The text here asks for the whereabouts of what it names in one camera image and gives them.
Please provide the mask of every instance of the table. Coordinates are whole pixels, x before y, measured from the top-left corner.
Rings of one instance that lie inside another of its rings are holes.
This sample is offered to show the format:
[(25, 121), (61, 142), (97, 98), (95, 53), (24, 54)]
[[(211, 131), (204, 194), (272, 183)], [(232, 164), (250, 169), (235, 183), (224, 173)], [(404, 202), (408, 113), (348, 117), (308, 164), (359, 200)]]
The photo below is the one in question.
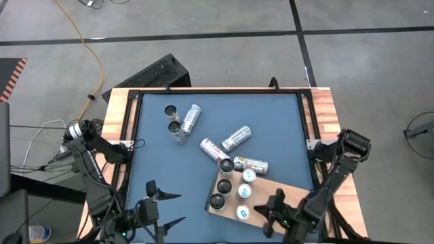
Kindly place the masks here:
[[(165, 88), (143, 88), (142, 91), (164, 91)], [(184, 92), (194, 92), (199, 90), (220, 90), (230, 93), (234, 89), (248, 89), (250, 91), (267, 91), (271, 92), (274, 90), (273, 87), (177, 87), (172, 88), (173, 91), (184, 91)], [(280, 90), (289, 89), (303, 89), (309, 90), (311, 94), (311, 103), (307, 97), (302, 98), (302, 103), (304, 106), (304, 113), (307, 120), (307, 128), (309, 131), (309, 137), (315, 138), (314, 125), (317, 122), (319, 128), (319, 134), (322, 139), (335, 139), (337, 133), (340, 131), (340, 126), (338, 124), (338, 119), (336, 115), (336, 110), (334, 108), (334, 103), (332, 99), (332, 94), (329, 88), (297, 88), (297, 87), (282, 87)], [(137, 98), (134, 98), (134, 94), (131, 91), (136, 91), (136, 89), (119, 88), (112, 91), (111, 100), (108, 104), (106, 119), (104, 122), (104, 127), (102, 130), (102, 136), (107, 140), (130, 140), (134, 132), (134, 123), (137, 123), (136, 119), (136, 105)], [(310, 108), (313, 106), (315, 109), (315, 116), (311, 117)], [(102, 155), (97, 155), (97, 162), (100, 167), (105, 163)], [(104, 177), (107, 182), (111, 182), (113, 179), (114, 168), (112, 165), (107, 165), (104, 169)], [(118, 187), (120, 186), (123, 174), (119, 174), (119, 180), (117, 182)], [(336, 206), (339, 208), (341, 214), (347, 219), (349, 224), (361, 235), (366, 236), (366, 228), (363, 222), (363, 216), (361, 214), (361, 209), (359, 206), (359, 201), (357, 198), (357, 193), (355, 191), (355, 185), (352, 176), (348, 177), (345, 183), (341, 186), (338, 192), (335, 194), (334, 200)], [(81, 219), (80, 229), (84, 225), (87, 215), (87, 206), (83, 210), (83, 215)], [(83, 235), (88, 233), (92, 228), (90, 221), (84, 226)]]

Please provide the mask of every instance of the wooden board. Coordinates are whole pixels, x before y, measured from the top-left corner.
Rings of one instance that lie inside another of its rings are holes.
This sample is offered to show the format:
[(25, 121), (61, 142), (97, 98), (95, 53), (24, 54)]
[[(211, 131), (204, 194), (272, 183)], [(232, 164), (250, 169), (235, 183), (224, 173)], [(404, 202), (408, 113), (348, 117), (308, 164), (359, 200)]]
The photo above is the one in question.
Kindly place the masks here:
[[(224, 209), (222, 211), (216, 211), (214, 208), (209, 206), (208, 212), (210, 212), (211, 214), (216, 214), (218, 216), (230, 218), (234, 221), (240, 221), (262, 228), (262, 226), (266, 222), (266, 219), (257, 211), (254, 211), (253, 207), (256, 205), (267, 204), (269, 197), (276, 193), (276, 189), (281, 188), (284, 191), (286, 196), (284, 202), (292, 207), (297, 207), (301, 199), (305, 198), (309, 193), (308, 190), (256, 177), (255, 181), (250, 184), (250, 186), (252, 187), (252, 195), (247, 200), (240, 202), (235, 198), (235, 196), (237, 194), (241, 175), (242, 173), (234, 171), (232, 177), (228, 179), (232, 184), (232, 191), (230, 192), (230, 195), (226, 198)], [(221, 174), (218, 174), (213, 194), (218, 193), (217, 182), (219, 182), (221, 179), (224, 179), (224, 177), (222, 177)], [(235, 217), (235, 210), (239, 205), (246, 205), (249, 208), (250, 217), (245, 221), (238, 220)], [(285, 234), (285, 229), (283, 229), (278, 223), (274, 223), (273, 228), (275, 232)]]
[[(215, 90), (215, 89), (274, 89), (273, 87), (173, 87), (172, 90)], [(340, 126), (338, 121), (338, 115), (334, 108), (334, 101), (332, 92), (328, 87), (281, 87), (281, 89), (311, 89), (313, 96), (313, 104), (315, 107), (315, 116), (319, 124), (319, 131), (322, 139), (336, 139), (336, 136), (340, 132)], [(127, 97), (129, 90), (137, 90), (137, 88), (115, 88), (112, 90), (111, 98), (108, 103), (106, 112), (106, 118), (104, 121), (104, 127), (102, 128), (102, 137), (107, 140), (120, 140), (121, 130), (123, 124), (123, 118), (127, 110)], [(165, 90), (164, 87), (146, 87), (140, 88), (142, 91), (158, 91)], [(132, 103), (135, 104), (137, 99), (133, 99)], [(308, 123), (309, 135), (311, 138), (315, 138), (313, 135), (313, 126), (311, 115), (309, 113), (309, 107), (307, 99), (303, 98), (303, 106), (306, 112), (306, 119)], [(135, 110), (131, 109), (130, 117), (127, 127), (127, 135), (131, 136), (132, 123), (134, 122)], [(100, 167), (105, 163), (104, 157), (97, 155), (96, 158)], [(119, 174), (118, 186), (121, 183), (124, 173)], [(103, 172), (104, 178), (107, 182), (111, 182), (113, 177), (113, 166), (107, 165)], [(359, 204), (357, 192), (355, 190), (354, 180), (352, 175), (349, 175), (347, 180), (338, 189), (334, 195), (335, 203), (341, 214), (347, 220), (347, 222), (354, 228), (360, 235), (367, 237), (365, 222), (363, 221), (363, 215)], [(92, 222), (90, 220), (85, 221), (87, 216), (87, 204), (83, 209), (83, 214), (80, 221), (79, 230), (85, 224), (85, 228), (81, 234), (81, 237), (85, 236), (92, 229)]]

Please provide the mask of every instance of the wooden tray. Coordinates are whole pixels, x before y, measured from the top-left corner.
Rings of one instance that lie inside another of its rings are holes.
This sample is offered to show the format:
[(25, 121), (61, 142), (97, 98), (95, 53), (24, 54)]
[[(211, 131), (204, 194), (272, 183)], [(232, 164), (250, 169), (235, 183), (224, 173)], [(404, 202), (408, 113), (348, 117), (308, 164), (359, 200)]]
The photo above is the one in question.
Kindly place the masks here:
[[(242, 173), (234, 171), (233, 175), (230, 179), (228, 179), (232, 184), (232, 191), (228, 198), (226, 199), (225, 209), (223, 211), (216, 211), (211, 206), (208, 206), (208, 212), (211, 214), (216, 214), (218, 216), (223, 216), (226, 218), (230, 218), (232, 220), (245, 222), (247, 224), (251, 224), (253, 226), (257, 226), (262, 228), (266, 219), (264, 216), (260, 215), (257, 211), (253, 209), (256, 205), (264, 205), (267, 204), (267, 201), (271, 195), (276, 193), (276, 189), (282, 188), (285, 193), (285, 203), (291, 205), (292, 207), (297, 207), (299, 202), (307, 196), (309, 193), (308, 190), (300, 189), (294, 186), (288, 186), (285, 184), (280, 184), (274, 182), (272, 180), (266, 180), (263, 178), (259, 178), (256, 176), (255, 181), (250, 185), (252, 187), (252, 195), (245, 201), (239, 202), (235, 195), (237, 194), (239, 181), (241, 179)], [(218, 193), (217, 191), (217, 183), (221, 180), (225, 179), (222, 175), (218, 174), (217, 180), (214, 184), (214, 191), (212, 194)], [(247, 205), (250, 211), (250, 217), (241, 221), (235, 217), (235, 209), (239, 205)], [(275, 232), (285, 234), (285, 229), (282, 228), (278, 223), (274, 223), (273, 228)]]

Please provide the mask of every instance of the black can top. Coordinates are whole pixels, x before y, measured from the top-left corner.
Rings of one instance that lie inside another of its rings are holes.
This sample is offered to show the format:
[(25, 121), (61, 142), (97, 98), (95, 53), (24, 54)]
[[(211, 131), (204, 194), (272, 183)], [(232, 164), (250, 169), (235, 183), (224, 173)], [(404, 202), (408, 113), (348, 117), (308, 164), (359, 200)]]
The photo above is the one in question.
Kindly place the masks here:
[(221, 209), (224, 206), (224, 197), (220, 194), (212, 195), (210, 205), (214, 209)]
[(181, 129), (181, 124), (177, 121), (173, 121), (169, 124), (169, 131), (172, 133), (176, 133)]
[(167, 107), (164, 109), (164, 113), (165, 113), (167, 116), (175, 115), (175, 114), (176, 114), (176, 107), (173, 106), (173, 105), (169, 105), (169, 106), (167, 106)]
[(217, 190), (222, 194), (228, 194), (232, 190), (232, 184), (228, 180), (221, 180), (217, 183)]
[(235, 165), (230, 159), (223, 159), (220, 163), (220, 169), (222, 169), (223, 172), (231, 172), (234, 167)]

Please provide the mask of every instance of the can lid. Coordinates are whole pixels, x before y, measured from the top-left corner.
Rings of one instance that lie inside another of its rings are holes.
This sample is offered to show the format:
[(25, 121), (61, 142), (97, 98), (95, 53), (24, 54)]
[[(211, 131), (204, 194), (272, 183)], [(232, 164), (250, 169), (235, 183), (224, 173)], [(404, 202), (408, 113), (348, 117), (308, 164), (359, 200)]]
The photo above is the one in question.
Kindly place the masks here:
[(256, 179), (256, 172), (253, 169), (245, 169), (243, 171), (243, 180), (252, 183)]
[(167, 116), (175, 115), (175, 114), (176, 114), (176, 107), (173, 106), (173, 105), (169, 105), (169, 106), (167, 106), (167, 107), (164, 109), (164, 113), (165, 113)]
[(224, 206), (224, 197), (220, 194), (212, 195), (210, 205), (214, 209), (221, 209)]
[(248, 198), (252, 194), (252, 187), (248, 184), (240, 184), (238, 187), (238, 195), (242, 198)]
[(217, 183), (217, 190), (222, 194), (230, 193), (232, 184), (230, 181), (223, 179)]
[(176, 133), (181, 129), (181, 124), (177, 121), (173, 121), (169, 124), (169, 131), (172, 133)]
[(233, 171), (234, 166), (235, 166), (234, 163), (230, 159), (223, 159), (222, 162), (220, 163), (220, 169), (223, 172)]
[(235, 210), (235, 213), (237, 214), (237, 218), (239, 220), (247, 220), (250, 217), (250, 211), (246, 205), (238, 206)]

